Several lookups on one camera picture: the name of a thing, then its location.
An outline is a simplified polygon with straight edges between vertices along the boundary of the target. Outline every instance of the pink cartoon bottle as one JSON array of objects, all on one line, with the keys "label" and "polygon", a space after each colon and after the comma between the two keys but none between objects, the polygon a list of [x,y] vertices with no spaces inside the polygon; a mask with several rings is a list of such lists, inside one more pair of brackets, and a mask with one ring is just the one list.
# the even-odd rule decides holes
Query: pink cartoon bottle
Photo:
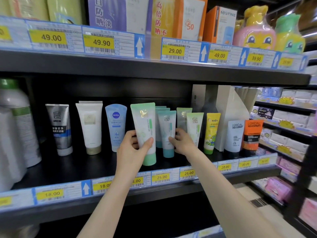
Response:
[{"label": "pink cartoon bottle", "polygon": [[265,20],[267,9],[253,6],[245,10],[245,25],[234,34],[233,45],[274,50],[276,34]]}]

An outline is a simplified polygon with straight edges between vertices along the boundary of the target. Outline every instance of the hand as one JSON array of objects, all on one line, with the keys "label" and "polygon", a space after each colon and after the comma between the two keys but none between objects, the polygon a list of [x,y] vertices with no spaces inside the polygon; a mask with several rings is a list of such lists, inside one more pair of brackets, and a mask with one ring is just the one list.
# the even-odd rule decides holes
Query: hand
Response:
[{"label": "hand", "polygon": [[117,149],[117,177],[124,177],[124,180],[132,184],[133,179],[136,177],[140,170],[144,157],[153,144],[153,138],[149,138],[144,142],[143,146],[139,148],[135,130],[128,131],[120,147]]},{"label": "hand", "polygon": [[179,135],[175,135],[175,139],[172,137],[168,137],[168,140],[172,143],[172,145],[175,146],[176,153],[185,155],[188,158],[188,156],[190,156],[191,153],[195,152],[198,148],[195,146],[189,134],[186,133],[184,130],[182,130],[181,128],[177,128],[176,132]]}]

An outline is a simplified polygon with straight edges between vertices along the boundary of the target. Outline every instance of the blue tube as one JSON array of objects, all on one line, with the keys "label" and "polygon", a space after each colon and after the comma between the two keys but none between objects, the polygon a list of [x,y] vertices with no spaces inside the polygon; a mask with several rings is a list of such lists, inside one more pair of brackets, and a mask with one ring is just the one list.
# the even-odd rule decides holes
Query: blue tube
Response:
[{"label": "blue tube", "polygon": [[110,104],[105,107],[113,152],[117,152],[125,135],[126,109],[127,107],[121,104]]}]

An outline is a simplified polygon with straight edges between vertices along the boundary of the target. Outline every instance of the store aisle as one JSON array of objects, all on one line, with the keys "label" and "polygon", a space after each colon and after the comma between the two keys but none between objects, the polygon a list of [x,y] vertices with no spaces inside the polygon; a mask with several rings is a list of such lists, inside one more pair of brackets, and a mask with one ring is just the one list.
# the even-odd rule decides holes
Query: store aisle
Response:
[{"label": "store aisle", "polygon": [[283,215],[278,211],[273,203],[268,199],[262,199],[263,194],[257,192],[252,187],[246,184],[236,184],[234,187],[252,204],[254,204],[274,226],[275,228],[287,238],[305,238],[299,231],[293,226],[288,224]]}]

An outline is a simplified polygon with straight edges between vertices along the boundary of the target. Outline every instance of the teal tube cap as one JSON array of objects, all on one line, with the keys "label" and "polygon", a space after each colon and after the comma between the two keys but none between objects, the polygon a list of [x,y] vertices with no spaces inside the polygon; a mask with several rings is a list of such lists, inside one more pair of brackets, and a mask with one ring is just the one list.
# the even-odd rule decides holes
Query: teal tube cap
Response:
[{"label": "teal tube cap", "polygon": [[163,156],[165,158],[173,158],[174,157],[174,149],[163,149]]},{"label": "teal tube cap", "polygon": [[156,163],[156,152],[150,155],[146,155],[143,161],[144,166],[150,166]]},{"label": "teal tube cap", "polygon": [[157,148],[163,148],[163,144],[161,141],[155,141]]}]

